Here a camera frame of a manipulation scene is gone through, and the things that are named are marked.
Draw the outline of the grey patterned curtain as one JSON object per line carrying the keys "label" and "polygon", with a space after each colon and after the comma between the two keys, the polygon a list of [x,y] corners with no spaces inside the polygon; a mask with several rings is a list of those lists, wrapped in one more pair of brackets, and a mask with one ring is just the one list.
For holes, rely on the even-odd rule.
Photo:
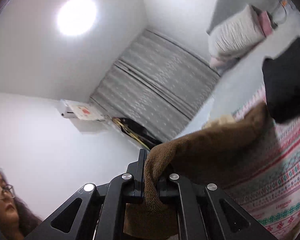
{"label": "grey patterned curtain", "polygon": [[174,139],[209,98],[219,75],[167,38],[144,30],[113,63],[91,100],[161,141]]}

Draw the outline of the pink patterned striped blanket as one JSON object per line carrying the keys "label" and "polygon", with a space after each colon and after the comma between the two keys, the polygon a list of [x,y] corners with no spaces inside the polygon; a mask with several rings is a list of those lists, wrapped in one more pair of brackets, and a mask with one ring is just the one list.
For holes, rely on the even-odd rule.
{"label": "pink patterned striped blanket", "polygon": [[300,116],[284,124],[268,118],[235,170],[239,178],[224,191],[276,238],[295,239],[300,232]]}

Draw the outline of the grey bed sheet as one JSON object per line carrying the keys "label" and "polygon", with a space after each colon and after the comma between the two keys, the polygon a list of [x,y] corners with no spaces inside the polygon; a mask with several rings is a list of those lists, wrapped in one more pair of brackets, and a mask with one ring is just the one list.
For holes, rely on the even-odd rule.
{"label": "grey bed sheet", "polygon": [[291,0],[282,0],[273,18],[277,24],[273,33],[222,75],[210,97],[177,137],[200,130],[209,120],[234,113],[262,86],[264,59],[278,57],[300,36],[300,11]]}

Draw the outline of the white wall air conditioner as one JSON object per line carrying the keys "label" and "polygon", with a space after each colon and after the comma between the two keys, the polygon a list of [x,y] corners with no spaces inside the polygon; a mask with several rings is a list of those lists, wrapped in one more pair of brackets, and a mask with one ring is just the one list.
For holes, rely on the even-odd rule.
{"label": "white wall air conditioner", "polygon": [[91,104],[62,99],[57,109],[80,133],[93,134],[108,129],[105,117]]}

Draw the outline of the dark hanging clothes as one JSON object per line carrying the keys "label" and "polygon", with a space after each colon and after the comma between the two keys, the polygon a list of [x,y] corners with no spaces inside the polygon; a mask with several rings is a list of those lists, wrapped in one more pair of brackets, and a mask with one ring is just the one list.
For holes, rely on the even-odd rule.
{"label": "dark hanging clothes", "polygon": [[117,125],[123,133],[137,141],[142,148],[148,151],[162,144],[162,141],[155,138],[146,128],[130,118],[113,117],[112,122]]}

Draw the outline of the black garment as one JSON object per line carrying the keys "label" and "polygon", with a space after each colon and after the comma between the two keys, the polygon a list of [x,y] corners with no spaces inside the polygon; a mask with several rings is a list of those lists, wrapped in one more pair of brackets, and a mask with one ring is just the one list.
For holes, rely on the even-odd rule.
{"label": "black garment", "polygon": [[277,58],[265,58],[262,73],[270,116],[279,124],[300,116],[300,37]]}

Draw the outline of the round ceiling lamp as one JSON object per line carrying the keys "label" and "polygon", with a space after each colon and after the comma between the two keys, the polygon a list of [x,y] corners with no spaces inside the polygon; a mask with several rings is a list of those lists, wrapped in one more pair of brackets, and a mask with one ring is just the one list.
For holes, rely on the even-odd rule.
{"label": "round ceiling lamp", "polygon": [[68,0],[56,15],[58,31],[66,37],[77,37],[89,32],[98,20],[95,0]]}

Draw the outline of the person with glasses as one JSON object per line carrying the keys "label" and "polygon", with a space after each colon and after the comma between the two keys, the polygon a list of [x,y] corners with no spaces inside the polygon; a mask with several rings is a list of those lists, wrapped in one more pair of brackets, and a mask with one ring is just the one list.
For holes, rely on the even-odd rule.
{"label": "person with glasses", "polygon": [[16,196],[0,170],[0,231],[6,239],[24,239],[42,220]]}

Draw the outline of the brown coat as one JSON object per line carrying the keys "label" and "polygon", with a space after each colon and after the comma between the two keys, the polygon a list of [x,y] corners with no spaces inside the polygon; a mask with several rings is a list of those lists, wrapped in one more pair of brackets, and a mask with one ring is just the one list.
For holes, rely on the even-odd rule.
{"label": "brown coat", "polygon": [[177,212],[156,190],[163,173],[176,173],[195,184],[226,188],[243,174],[242,161],[262,134],[268,118],[261,101],[242,120],[209,127],[155,146],[145,162],[145,200],[126,206],[124,233],[143,239],[168,239],[178,233]]}

